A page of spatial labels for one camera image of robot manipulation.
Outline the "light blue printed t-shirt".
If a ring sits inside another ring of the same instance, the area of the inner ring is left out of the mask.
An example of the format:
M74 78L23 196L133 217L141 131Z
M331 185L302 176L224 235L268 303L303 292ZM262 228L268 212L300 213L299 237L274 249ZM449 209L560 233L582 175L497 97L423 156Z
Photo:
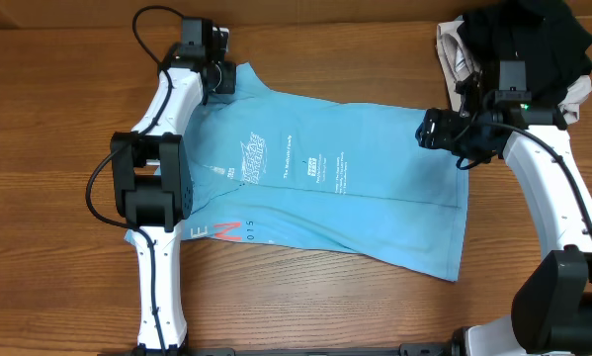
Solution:
M148 108L185 128L183 239L364 254L458 279L468 175L448 152L418 145L422 110L277 92L249 64L233 94L194 105L194 80L187 69L161 75Z

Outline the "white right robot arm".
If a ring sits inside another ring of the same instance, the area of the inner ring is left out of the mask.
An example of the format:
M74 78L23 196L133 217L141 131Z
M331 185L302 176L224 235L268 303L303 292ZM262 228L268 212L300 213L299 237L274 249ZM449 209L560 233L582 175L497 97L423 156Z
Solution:
M420 146L444 149L470 170L497 157L516 176L542 261L509 314L463 327L444 345L408 344L401 354L592 355L592 197L558 107L534 99L520 60L502 60L457 88L461 108L430 109Z

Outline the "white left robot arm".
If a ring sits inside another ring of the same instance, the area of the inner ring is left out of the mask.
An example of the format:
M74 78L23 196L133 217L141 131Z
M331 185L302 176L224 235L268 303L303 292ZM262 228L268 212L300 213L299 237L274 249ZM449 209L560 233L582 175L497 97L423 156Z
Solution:
M134 355L185 355L181 232L193 206L183 142L188 122L210 93L231 94L236 66L226 60L229 31L185 17L179 42L158 63L158 88L143 118L111 139L118 213L138 260L141 325Z

